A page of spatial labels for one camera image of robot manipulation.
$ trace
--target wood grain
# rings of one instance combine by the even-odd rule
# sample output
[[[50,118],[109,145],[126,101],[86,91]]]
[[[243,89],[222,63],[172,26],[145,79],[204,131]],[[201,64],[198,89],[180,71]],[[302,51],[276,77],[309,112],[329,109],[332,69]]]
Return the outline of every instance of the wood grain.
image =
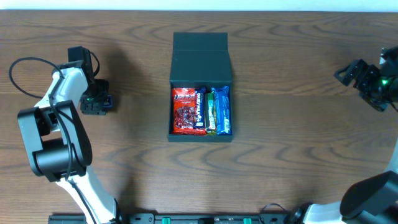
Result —
[[[340,200],[382,172],[397,115],[378,113],[332,74],[377,63],[398,39],[397,14],[326,12],[3,11],[0,23],[0,222],[45,223],[80,213],[72,198],[29,168],[16,116],[36,99],[8,68],[19,57],[66,62],[93,51],[118,106],[81,116],[93,166],[125,211],[258,212],[276,202]],[[231,144],[167,142],[173,32],[228,32],[234,70]],[[51,68],[22,62],[14,78],[42,95]]]

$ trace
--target black cable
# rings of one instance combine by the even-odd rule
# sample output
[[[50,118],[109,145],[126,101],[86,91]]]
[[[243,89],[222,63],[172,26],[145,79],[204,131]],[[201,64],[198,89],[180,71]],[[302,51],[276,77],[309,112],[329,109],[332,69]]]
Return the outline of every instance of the black cable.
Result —
[[[97,69],[94,72],[94,76],[96,76],[98,74],[98,72],[100,72],[100,61],[98,60],[97,56],[95,56],[95,54],[93,52],[90,52],[90,54],[92,54],[92,56],[97,61]]]
[[[90,214],[91,219],[93,220],[93,223],[96,224],[96,221],[94,219],[94,215],[91,212],[91,209],[89,208],[86,199],[84,198],[83,194],[81,193],[79,187],[77,186],[76,183],[74,183],[73,181],[69,181],[69,183],[72,185],[72,187],[76,190],[77,194],[80,197],[80,200],[83,202],[83,205],[86,207],[88,213]]]
[[[287,212],[287,210],[284,209],[284,208],[283,208],[282,206],[280,206],[279,204],[277,204],[277,203],[269,203],[268,205],[264,206],[264,208],[262,208],[262,209],[260,210],[260,213],[263,212],[263,211],[265,211],[265,210],[267,209],[267,207],[270,207],[270,206],[278,206],[279,208],[283,209],[284,212]]]
[[[28,92],[26,92],[25,90],[23,90],[21,87],[19,87],[19,86],[15,83],[14,79],[12,78],[12,69],[14,68],[14,66],[15,66],[18,62],[25,61],[25,60],[37,60],[37,61],[40,61],[40,62],[47,63],[47,64],[53,66],[54,68],[57,68],[58,70],[59,70],[59,68],[58,68],[56,65],[54,65],[53,63],[49,62],[48,60],[44,60],[44,59],[37,58],[37,57],[24,57],[24,58],[20,58],[20,59],[17,59],[15,62],[13,62],[13,63],[11,64],[10,69],[9,69],[9,71],[8,71],[8,75],[9,75],[9,78],[10,78],[11,83],[15,86],[15,88],[17,88],[19,91],[25,93],[25,94],[28,95],[28,96],[41,99],[41,98],[42,98],[41,96],[36,96],[36,95],[33,95],[33,94],[28,93]]]

